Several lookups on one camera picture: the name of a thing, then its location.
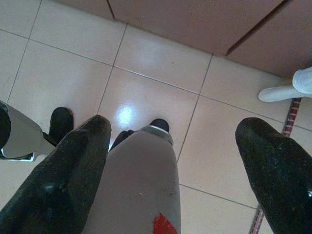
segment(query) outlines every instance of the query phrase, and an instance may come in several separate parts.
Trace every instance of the red stain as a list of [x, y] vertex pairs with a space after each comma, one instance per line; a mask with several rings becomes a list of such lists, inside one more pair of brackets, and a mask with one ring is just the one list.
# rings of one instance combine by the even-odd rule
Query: red stain
[[154, 219], [153, 233], [154, 234], [177, 234], [176, 229], [172, 226], [172, 224], [163, 214], [159, 214]]

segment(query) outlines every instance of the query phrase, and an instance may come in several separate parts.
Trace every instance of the black shoe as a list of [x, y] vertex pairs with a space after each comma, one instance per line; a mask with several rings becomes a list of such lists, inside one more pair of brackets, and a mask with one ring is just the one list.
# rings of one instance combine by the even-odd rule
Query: black shoe
[[65, 107], [56, 108], [51, 115], [49, 136], [58, 144], [73, 129], [72, 111]]
[[167, 121], [165, 121], [161, 118], [157, 118], [157, 119], [153, 120], [150, 123], [150, 125], [161, 128], [162, 130], [165, 130], [166, 132], [169, 132], [169, 124], [167, 123]]

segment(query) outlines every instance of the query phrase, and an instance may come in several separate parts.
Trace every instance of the tiled floor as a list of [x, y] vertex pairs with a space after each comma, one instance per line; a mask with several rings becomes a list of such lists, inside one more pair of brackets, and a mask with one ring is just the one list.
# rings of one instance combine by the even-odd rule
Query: tiled floor
[[[185, 234], [248, 233], [257, 201], [235, 145], [245, 117], [279, 131], [290, 100], [258, 92], [283, 80], [51, 0], [0, 1], [0, 99], [48, 130], [57, 106], [78, 126], [99, 113], [122, 130], [168, 120], [175, 141]], [[310, 154], [312, 101], [303, 99], [292, 137]], [[35, 163], [0, 163], [0, 208]], [[267, 222], [262, 234], [271, 234]]]

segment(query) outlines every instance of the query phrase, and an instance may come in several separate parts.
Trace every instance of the red patch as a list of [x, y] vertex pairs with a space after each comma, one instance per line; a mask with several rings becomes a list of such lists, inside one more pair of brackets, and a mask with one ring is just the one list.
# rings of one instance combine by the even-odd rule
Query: red patch
[[177, 234], [176, 229], [172, 226], [172, 224], [163, 214], [159, 214], [154, 219], [153, 233], [154, 234]]

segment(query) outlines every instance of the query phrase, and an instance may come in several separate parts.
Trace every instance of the floor tile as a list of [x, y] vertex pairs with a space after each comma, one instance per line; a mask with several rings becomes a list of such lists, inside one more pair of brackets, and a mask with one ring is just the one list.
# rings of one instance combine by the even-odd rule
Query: floor tile
[[304, 148], [312, 156], [312, 132], [294, 126], [291, 133], [291, 138], [294, 139], [302, 148]]
[[0, 161], [0, 210], [43, 159], [43, 156], [38, 156], [34, 162]]
[[279, 86], [282, 78], [214, 56], [202, 95], [284, 122], [291, 101], [262, 102], [262, 89]]
[[[235, 141], [235, 130], [246, 117], [259, 117], [200, 97], [189, 128], [178, 171], [180, 183], [229, 200], [257, 207]], [[283, 124], [264, 119], [281, 131]]]
[[31, 39], [113, 65], [126, 25], [43, 0]]
[[179, 154], [197, 95], [113, 68], [99, 114], [112, 125], [112, 141], [123, 130], [138, 130], [156, 118], [168, 121]]
[[128, 26], [116, 66], [199, 93], [211, 55]]
[[180, 186], [182, 233], [247, 234], [255, 210]]
[[264, 217], [260, 226], [259, 234], [274, 234], [267, 219]]
[[111, 66], [29, 41], [8, 104], [48, 131], [52, 111], [64, 106], [77, 127], [95, 115]]
[[8, 101], [26, 44], [27, 39], [0, 31], [0, 100], [4, 102]]
[[40, 0], [1, 0], [0, 29], [29, 37]]
[[295, 125], [312, 130], [312, 98], [301, 100]]

